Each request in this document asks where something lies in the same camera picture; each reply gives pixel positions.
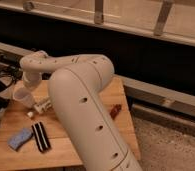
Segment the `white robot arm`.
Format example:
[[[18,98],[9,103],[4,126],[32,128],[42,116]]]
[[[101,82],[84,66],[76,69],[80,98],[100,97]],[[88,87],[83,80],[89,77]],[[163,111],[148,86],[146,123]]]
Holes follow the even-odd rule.
[[[101,54],[50,57],[37,51],[21,58],[26,86],[38,84],[42,73],[51,75],[48,95],[87,171],[142,171],[121,136],[99,93],[114,76],[111,60]]]

